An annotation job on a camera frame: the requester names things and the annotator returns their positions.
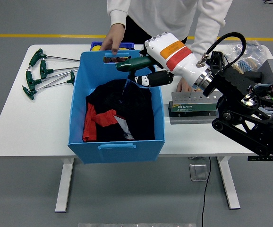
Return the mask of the person's right hand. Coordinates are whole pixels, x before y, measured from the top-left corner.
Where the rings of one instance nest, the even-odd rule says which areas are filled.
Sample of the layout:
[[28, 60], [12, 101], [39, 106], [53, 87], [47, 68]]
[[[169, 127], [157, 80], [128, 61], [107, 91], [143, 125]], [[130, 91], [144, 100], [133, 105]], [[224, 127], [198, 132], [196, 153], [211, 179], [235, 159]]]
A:
[[119, 45], [124, 38], [125, 26], [120, 23], [111, 25], [103, 43], [100, 47], [100, 51], [110, 50], [113, 55], [116, 55], [119, 50]]

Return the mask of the person's left hand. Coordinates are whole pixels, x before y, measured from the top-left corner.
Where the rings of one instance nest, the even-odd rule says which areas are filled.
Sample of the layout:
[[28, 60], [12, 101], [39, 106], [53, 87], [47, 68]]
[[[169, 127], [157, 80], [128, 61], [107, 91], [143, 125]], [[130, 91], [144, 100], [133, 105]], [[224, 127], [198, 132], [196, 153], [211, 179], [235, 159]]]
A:
[[181, 78], [177, 84], [176, 92], [192, 92], [194, 89], [190, 86], [184, 78]]

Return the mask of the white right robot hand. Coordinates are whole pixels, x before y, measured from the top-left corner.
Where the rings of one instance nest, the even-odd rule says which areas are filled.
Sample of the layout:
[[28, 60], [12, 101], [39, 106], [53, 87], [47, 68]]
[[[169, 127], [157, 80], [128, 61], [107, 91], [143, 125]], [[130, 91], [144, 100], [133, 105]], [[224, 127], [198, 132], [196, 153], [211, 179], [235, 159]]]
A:
[[193, 89], [201, 88], [204, 80], [211, 76], [205, 64], [206, 54], [198, 59], [196, 55], [171, 33], [162, 33], [145, 41], [147, 55], [132, 59], [135, 70], [144, 68], [145, 60], [149, 65], [160, 64], [164, 70], [145, 76], [128, 76], [128, 79], [144, 87], [157, 87], [172, 82], [173, 76], [181, 76]]

